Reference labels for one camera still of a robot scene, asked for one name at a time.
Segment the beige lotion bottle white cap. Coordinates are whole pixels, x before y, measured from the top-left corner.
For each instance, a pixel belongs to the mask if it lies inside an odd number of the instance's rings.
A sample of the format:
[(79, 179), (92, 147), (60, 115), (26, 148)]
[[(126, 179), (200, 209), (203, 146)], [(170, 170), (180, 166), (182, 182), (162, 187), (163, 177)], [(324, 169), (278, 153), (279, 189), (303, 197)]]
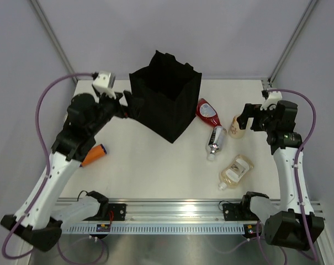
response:
[(237, 121), (238, 115), (233, 117), (232, 123), (228, 130), (228, 135), (233, 139), (241, 139), (244, 137), (246, 130), (240, 129), (240, 125)]

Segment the silver tube bottle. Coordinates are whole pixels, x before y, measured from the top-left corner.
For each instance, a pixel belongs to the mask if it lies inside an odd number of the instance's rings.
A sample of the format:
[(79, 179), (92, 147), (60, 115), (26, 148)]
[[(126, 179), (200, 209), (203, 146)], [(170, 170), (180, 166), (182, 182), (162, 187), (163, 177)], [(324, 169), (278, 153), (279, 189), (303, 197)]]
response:
[(213, 128), (209, 141), (206, 146), (207, 159), (209, 161), (215, 160), (216, 155), (222, 150), (226, 137), (226, 130), (222, 126)]

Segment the red liquid bottle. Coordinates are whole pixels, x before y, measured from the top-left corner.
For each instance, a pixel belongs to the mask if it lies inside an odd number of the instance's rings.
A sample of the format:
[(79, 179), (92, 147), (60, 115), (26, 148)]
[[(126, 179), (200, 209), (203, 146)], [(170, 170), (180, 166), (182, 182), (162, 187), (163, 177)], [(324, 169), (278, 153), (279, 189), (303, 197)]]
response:
[(221, 126), (216, 110), (204, 98), (200, 98), (197, 104), (196, 115), (211, 127)]

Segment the orange tube blue cap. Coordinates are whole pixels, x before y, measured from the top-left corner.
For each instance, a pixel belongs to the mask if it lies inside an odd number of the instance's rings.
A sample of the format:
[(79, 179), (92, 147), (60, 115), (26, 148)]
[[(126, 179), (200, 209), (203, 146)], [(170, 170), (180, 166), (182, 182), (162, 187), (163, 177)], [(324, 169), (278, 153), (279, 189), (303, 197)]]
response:
[(88, 153), (83, 162), (81, 163), (80, 167), (85, 167), (94, 161), (104, 157), (107, 155), (107, 150), (103, 144), (99, 144), (93, 147)]

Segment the amber soap refill bottle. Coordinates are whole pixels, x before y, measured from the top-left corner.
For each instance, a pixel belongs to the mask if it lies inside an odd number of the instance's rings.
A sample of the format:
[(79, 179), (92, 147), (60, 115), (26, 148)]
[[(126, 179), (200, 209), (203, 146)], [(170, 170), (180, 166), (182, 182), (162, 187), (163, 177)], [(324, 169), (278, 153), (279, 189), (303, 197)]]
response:
[(237, 155), (233, 161), (220, 172), (218, 188), (220, 190), (236, 188), (241, 179), (250, 172), (253, 167), (254, 164), (248, 157)]

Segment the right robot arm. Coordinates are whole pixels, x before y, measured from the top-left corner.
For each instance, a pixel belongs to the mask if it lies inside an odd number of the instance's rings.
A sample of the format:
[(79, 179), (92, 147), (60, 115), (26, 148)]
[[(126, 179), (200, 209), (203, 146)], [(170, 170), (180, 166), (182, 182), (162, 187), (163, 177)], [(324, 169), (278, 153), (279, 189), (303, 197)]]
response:
[(308, 199), (303, 173), (303, 140), (294, 131), (298, 106), (280, 100), (268, 108), (247, 103), (237, 122), (241, 130), (252, 119), (252, 131), (264, 131), (275, 161), (280, 189), (276, 208), (267, 195), (247, 192), (240, 204), (246, 219), (255, 216), (263, 224), (266, 243), (307, 251), (324, 230), (324, 220), (316, 216)]

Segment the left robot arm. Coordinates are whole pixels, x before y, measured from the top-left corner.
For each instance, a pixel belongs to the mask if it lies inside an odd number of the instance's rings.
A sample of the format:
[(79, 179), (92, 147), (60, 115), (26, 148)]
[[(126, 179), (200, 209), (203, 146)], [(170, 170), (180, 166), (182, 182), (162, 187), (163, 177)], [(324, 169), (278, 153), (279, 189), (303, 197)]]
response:
[(62, 210), (53, 208), (68, 180), (95, 145), (95, 135), (115, 116), (137, 119), (143, 103), (142, 98), (129, 91), (117, 93), (115, 98), (103, 93), (98, 100), (88, 93), (74, 96), (63, 129), (51, 148), (49, 165), (22, 207), (15, 214), (2, 217), (1, 225), (34, 248), (47, 252), (70, 225), (92, 217), (105, 219), (109, 200), (95, 191)]

